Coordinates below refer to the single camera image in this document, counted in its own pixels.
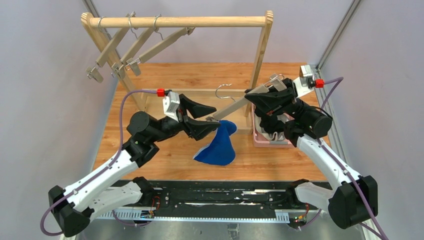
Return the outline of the wooden hanger holding blue underwear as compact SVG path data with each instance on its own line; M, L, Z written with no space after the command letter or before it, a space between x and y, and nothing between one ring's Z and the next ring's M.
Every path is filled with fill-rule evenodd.
M251 89L248 92L248 94L268 93L271 87L274 87L276 90L284 90L287 88L285 84L283 83L284 77L285 76L283 74L274 73L273 75L269 77L268 82ZM218 110L216 113L212 114L211 116L206 117L206 120L211 122L217 122L217 121L223 120L226 116L232 114L236 110L251 103L249 100L245 98L245 95L246 94L244 94L242 97L235 100L230 105Z

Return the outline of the grey underwear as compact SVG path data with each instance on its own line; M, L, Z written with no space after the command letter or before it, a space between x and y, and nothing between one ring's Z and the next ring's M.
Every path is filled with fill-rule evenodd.
M257 115L253 115L253 124L254 124L254 141L261 147L267 145L290 145L290 142L284 137L283 132L273 132L268 133L263 127L260 126L261 118Z

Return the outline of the blue underwear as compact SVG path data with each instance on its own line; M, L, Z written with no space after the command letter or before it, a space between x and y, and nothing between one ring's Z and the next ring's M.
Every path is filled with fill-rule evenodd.
M237 126L228 120L219 122L220 127L216 130L213 140L193 156L195 161L214 166L227 166L235 160L236 152L231 142L231 135L237 131Z

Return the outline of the wooden hanger holding black underwear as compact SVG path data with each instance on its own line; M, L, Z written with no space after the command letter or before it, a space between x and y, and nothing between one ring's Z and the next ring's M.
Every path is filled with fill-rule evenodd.
M189 36L190 34L192 34L194 30L194 27L183 27L173 32L164 40L160 41L159 43L155 44L147 51L139 55L137 58L130 58L129 60L127 60L126 64L123 65L123 68L127 71L131 70L136 76L139 76L142 73L139 64L146 63L147 61L155 57L157 54L165 50L167 47L171 46L182 36Z

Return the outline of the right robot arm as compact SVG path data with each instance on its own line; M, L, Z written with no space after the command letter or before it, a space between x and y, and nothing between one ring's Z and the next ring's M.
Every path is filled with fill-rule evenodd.
M285 78L283 88L275 84L247 89L244 98L255 106L262 120L287 114L283 123L284 137L306 154L326 176L331 188L306 179L292 182L286 190L287 202L293 207L309 204L329 213L341 229L347 229L378 215L378 184L370 175L363 176L344 162L324 141L332 127L333 117L322 107L312 106L301 96L327 84L315 79L303 86L299 79Z

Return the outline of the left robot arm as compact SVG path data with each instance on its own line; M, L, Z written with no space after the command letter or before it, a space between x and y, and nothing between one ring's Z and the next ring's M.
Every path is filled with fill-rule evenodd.
M195 102L184 94L166 92L162 106L164 116L160 119L145 111L134 113L126 128L130 138L121 141L116 153L103 165L73 184L64 188L54 186L48 191L48 212L54 216L62 235L73 237L96 217L141 200L149 191L142 177L114 191L108 188L149 162L159 151L158 142L180 132L199 141L220 126L218 121L203 120L216 111L215 107Z

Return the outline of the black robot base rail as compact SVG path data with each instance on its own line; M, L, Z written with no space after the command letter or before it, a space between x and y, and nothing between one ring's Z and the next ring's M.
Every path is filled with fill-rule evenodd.
M151 180L153 191L100 219L135 224L153 221L307 223L322 216L316 206L289 202L288 181Z

